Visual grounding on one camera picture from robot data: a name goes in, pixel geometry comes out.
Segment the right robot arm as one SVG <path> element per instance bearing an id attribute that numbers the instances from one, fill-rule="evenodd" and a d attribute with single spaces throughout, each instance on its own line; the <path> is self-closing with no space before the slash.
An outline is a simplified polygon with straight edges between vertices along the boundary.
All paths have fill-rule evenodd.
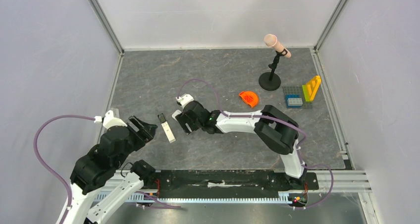
<path id="1" fill-rule="evenodd" d="M 306 182 L 304 162 L 297 152 L 298 124 L 272 105 L 254 112 L 208 111 L 197 101 L 187 102 L 172 114 L 186 134 L 201 129 L 208 134 L 242 132 L 257 135 L 273 152 L 280 155 L 286 182 L 299 188 Z"/>

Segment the white remote control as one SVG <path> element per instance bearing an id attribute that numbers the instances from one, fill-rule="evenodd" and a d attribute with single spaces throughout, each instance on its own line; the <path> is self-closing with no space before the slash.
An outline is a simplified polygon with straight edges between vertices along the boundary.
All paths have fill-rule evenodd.
<path id="1" fill-rule="evenodd" d="M 174 120 L 178 120 L 178 118 L 182 115 L 182 111 L 176 110 L 171 116 Z"/>
<path id="2" fill-rule="evenodd" d="M 165 133 L 165 135 L 166 135 L 169 143 L 175 142 L 176 139 L 174 137 L 174 134 L 173 134 L 173 132 L 172 132 L 172 130 L 171 130 L 171 128 L 170 128 L 170 126 L 169 126 L 169 124 L 167 122 L 167 119 L 164 116 L 164 114 L 163 113 L 160 113 L 160 114 L 157 115 L 157 117 L 158 117 L 158 119 L 160 121 L 160 124 L 161 124 L 161 126 L 163 128 L 163 131 L 164 131 L 164 133 Z"/>

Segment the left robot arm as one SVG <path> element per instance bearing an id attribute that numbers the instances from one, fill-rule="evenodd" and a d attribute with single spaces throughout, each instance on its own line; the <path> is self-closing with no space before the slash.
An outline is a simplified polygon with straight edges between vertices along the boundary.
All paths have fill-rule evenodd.
<path id="1" fill-rule="evenodd" d="M 144 160 L 136 161 L 120 184 L 92 206 L 127 157 L 152 141 L 158 128 L 135 116 L 124 122 L 112 111 L 96 116 L 94 122 L 101 123 L 106 131 L 99 143 L 76 161 L 70 176 L 71 203 L 63 208 L 59 224 L 103 224 L 129 196 L 155 184 L 155 168 Z"/>

